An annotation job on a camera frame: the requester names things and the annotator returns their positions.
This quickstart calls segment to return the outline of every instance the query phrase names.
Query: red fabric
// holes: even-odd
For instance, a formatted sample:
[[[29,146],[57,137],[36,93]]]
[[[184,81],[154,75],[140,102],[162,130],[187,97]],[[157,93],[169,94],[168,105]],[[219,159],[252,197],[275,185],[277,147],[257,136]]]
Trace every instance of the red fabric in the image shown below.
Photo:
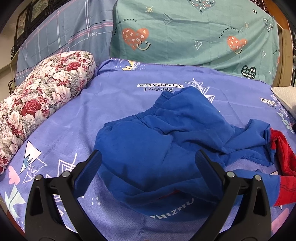
[[[296,202],[296,156],[280,131],[270,129],[271,149],[276,150],[283,176],[274,206]]]

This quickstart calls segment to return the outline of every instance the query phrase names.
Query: floral pillow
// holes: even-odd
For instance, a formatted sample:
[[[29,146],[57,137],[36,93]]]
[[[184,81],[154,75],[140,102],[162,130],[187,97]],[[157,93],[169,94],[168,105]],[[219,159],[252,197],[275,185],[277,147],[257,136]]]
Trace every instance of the floral pillow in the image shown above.
[[[95,67],[86,51],[53,55],[0,103],[0,174],[37,127],[80,93]]]

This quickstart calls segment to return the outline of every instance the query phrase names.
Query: red rose print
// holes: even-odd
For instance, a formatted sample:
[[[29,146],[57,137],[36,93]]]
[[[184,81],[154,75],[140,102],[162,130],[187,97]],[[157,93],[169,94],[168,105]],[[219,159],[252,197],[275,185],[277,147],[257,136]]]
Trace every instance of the red rose print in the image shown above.
[[[81,66],[81,64],[78,62],[70,63],[70,64],[68,64],[67,71],[76,70],[79,66]]]
[[[35,113],[37,110],[41,108],[40,103],[33,99],[26,102],[25,106],[22,108],[21,115],[25,116],[26,114],[30,114],[35,117]]]

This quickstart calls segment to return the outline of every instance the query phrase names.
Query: green fabric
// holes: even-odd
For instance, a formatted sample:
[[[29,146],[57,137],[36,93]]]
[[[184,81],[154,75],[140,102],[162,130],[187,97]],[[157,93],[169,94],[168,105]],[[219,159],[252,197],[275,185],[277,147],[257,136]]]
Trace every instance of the green fabric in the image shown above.
[[[277,23],[249,0],[118,0],[113,19],[112,58],[203,66],[270,85],[275,77]]]

